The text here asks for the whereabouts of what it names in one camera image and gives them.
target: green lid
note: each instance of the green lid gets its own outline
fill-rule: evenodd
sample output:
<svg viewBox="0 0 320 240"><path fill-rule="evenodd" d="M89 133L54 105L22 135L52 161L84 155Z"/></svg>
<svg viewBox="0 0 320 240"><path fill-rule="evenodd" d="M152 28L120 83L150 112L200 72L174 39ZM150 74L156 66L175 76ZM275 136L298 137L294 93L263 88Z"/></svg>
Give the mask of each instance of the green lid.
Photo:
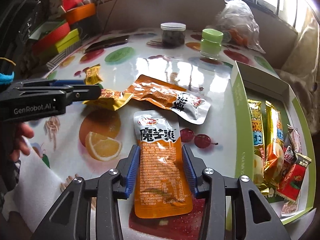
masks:
<svg viewBox="0 0 320 240"><path fill-rule="evenodd" d="M223 39L223 33L214 29L204 29L202 31L202 38L211 42L221 43Z"/></svg>

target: black phone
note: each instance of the black phone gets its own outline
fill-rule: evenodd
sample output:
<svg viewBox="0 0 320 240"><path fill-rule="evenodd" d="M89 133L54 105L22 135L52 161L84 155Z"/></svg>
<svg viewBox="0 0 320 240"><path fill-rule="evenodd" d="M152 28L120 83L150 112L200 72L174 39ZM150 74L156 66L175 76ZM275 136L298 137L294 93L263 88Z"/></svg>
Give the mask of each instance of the black phone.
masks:
<svg viewBox="0 0 320 240"><path fill-rule="evenodd" d="M125 36L120 36L120 37L114 37L111 39L106 39L103 41L98 41L94 44L91 44L86 50L85 53L97 50L97 49L103 49L103 48L108 48L111 46L115 46L115 45L121 45L121 44L125 44L128 42L128 38L130 37L130 35L125 35Z"/></svg>

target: white lid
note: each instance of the white lid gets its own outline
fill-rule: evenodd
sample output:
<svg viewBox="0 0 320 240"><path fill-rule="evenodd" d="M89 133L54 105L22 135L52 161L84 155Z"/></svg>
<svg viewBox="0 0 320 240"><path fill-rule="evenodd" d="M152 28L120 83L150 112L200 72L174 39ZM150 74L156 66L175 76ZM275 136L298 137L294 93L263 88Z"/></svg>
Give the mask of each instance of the white lid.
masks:
<svg viewBox="0 0 320 240"><path fill-rule="evenodd" d="M185 31L186 25L183 23L162 23L161 29L164 31Z"/></svg>

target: human hand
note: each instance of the human hand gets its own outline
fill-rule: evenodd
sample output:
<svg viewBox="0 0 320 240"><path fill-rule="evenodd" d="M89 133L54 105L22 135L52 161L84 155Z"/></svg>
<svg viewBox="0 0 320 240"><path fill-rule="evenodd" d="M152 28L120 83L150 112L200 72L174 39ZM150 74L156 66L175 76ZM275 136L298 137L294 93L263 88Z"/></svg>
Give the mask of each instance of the human hand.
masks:
<svg viewBox="0 0 320 240"><path fill-rule="evenodd" d="M16 128L16 135L14 138L14 150L9 155L9 158L14 162L16 162L20 158L20 151L24 155L30 154L30 149L28 148L22 136L25 136L29 139L31 139L34 136L33 130L26 123L19 123Z"/></svg>

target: metal screw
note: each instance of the metal screw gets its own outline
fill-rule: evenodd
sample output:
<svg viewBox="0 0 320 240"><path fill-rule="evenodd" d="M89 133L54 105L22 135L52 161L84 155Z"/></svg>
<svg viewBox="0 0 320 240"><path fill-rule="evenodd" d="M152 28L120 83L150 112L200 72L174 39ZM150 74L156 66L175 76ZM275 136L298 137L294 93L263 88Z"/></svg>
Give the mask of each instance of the metal screw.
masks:
<svg viewBox="0 0 320 240"><path fill-rule="evenodd" d="M117 169L111 169L111 170L109 170L109 174L110 175L116 175L116 174L118 174L118 170Z"/></svg>
<svg viewBox="0 0 320 240"><path fill-rule="evenodd" d="M213 173L214 173L214 170L213 170L212 168L206 168L206 169L204 170L204 173L205 173L205 174L213 174Z"/></svg>
<svg viewBox="0 0 320 240"><path fill-rule="evenodd" d="M81 178L81 177L75 177L75 178L73 179L73 182L76 183L76 184L78 184L78 183L82 182L82 178Z"/></svg>
<svg viewBox="0 0 320 240"><path fill-rule="evenodd" d="M241 179L243 182L248 182L248 181L250 180L247 175L242 175L242 176L240 177L240 179Z"/></svg>

